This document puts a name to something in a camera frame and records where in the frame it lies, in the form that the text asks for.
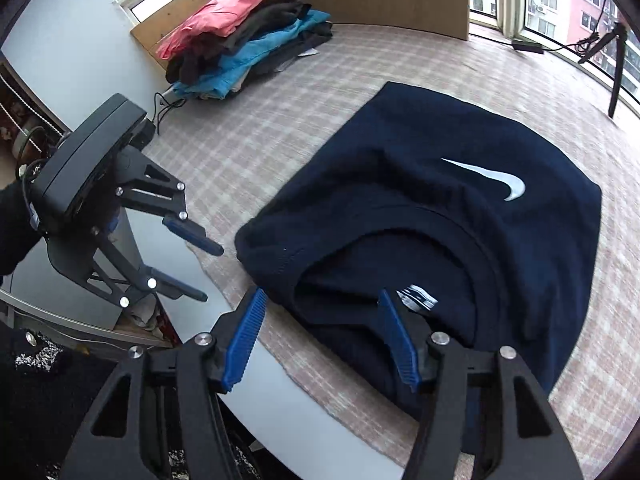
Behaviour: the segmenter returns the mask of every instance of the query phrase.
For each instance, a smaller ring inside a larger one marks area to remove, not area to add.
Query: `checkered tablecloth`
[[[192,218],[226,249],[195,250],[232,306],[250,279],[234,235],[382,85],[398,81],[517,120],[554,143],[602,188],[602,226],[588,316],[550,400],[593,479],[640,415],[640,121],[552,55],[472,38],[337,25],[316,56],[226,102],[189,102],[146,153],[188,185]],[[260,341],[287,374],[371,447],[404,465],[417,423],[271,305]],[[458,478],[470,475],[462,456]]]

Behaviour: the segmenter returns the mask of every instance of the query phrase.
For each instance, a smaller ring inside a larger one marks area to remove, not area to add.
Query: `power adapter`
[[[535,41],[511,40],[511,46],[519,52],[534,52],[536,54],[544,54],[545,49],[540,43]]]

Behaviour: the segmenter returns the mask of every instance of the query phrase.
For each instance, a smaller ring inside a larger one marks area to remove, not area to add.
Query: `black cable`
[[[160,123],[162,122],[162,119],[164,119],[164,117],[171,111],[174,110],[175,108],[181,108],[183,107],[187,102],[187,99],[178,99],[176,102],[173,102],[167,106],[165,106],[162,110],[160,110],[158,112],[158,124],[156,124],[156,132],[158,133],[158,136],[160,135]]]
[[[164,101],[164,104],[165,104],[164,108],[162,108],[160,111],[158,111],[158,99],[157,99],[158,97],[162,101]],[[160,123],[162,119],[164,119],[165,115],[167,115],[169,110],[172,110],[174,108],[180,108],[184,106],[186,102],[187,102],[187,99],[181,98],[181,99],[178,99],[177,101],[174,101],[173,103],[170,103],[169,101],[166,100],[166,98],[160,92],[156,92],[154,94],[154,116],[151,119],[151,122],[156,125],[156,132],[158,133],[158,136],[160,136]]]
[[[483,40],[493,41],[494,43],[497,43],[497,44],[513,47],[513,45],[511,43],[505,43],[504,41],[494,40],[494,38],[488,38],[486,36],[480,36],[480,34],[474,34],[474,33],[470,32],[469,35],[470,36],[475,36],[476,38],[482,38]]]
[[[27,144],[31,140],[31,136],[37,132],[38,130],[42,130],[45,134],[47,133],[42,126],[36,126],[33,130],[31,130],[27,134],[27,140],[24,141],[24,144],[20,147],[20,151],[18,152],[17,160],[15,161],[15,179],[20,180],[20,161],[22,160],[22,155],[24,154],[24,150],[27,147]]]
[[[544,48],[543,50],[545,50],[546,52],[557,52],[558,50],[562,50],[564,48],[569,48],[570,46],[574,46],[575,52],[580,56],[584,56],[595,43],[600,41],[600,33],[598,32],[598,26],[600,25],[600,20],[604,15],[604,8],[606,5],[607,5],[607,0],[603,0],[602,8],[600,9],[600,15],[596,20],[595,30],[593,31],[593,33],[591,33],[590,36],[584,38],[583,40],[576,41],[575,43],[562,45],[562,46],[559,46],[558,48]]]

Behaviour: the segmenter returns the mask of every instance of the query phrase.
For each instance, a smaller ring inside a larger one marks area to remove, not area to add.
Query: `clothing tag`
[[[403,290],[398,290],[398,296],[408,309],[418,314],[431,310],[438,303],[438,300],[417,285],[409,285]]]
[[[284,72],[287,68],[289,68],[293,62],[296,60],[295,57],[292,57],[291,59],[287,59],[283,64],[281,64],[279,67],[276,68],[275,72]]]
[[[298,57],[312,56],[313,54],[318,54],[320,51],[316,48],[310,48],[309,50],[305,50],[298,54]]]

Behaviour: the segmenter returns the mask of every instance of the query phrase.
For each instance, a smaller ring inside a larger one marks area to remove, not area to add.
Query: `stack of folded clothes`
[[[168,34],[158,56],[182,97],[224,99],[331,39],[326,12],[303,0],[211,0]]]

